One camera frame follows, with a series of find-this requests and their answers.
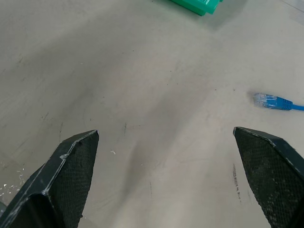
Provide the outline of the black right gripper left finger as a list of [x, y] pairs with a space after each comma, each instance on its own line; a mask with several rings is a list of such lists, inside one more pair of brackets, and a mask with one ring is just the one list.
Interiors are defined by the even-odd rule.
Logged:
[[91, 187], [97, 130], [62, 141], [0, 216], [0, 228], [78, 228]]

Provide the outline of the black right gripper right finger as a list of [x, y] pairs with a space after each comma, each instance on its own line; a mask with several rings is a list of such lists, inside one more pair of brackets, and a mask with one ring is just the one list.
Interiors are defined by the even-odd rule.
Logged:
[[304, 228], [304, 158], [284, 139], [235, 127], [249, 186], [271, 228]]

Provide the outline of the green plastic block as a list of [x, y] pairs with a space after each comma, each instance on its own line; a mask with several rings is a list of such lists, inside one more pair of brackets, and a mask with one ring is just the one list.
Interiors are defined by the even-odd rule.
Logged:
[[213, 14], [218, 4], [223, 0], [170, 0], [200, 16]]

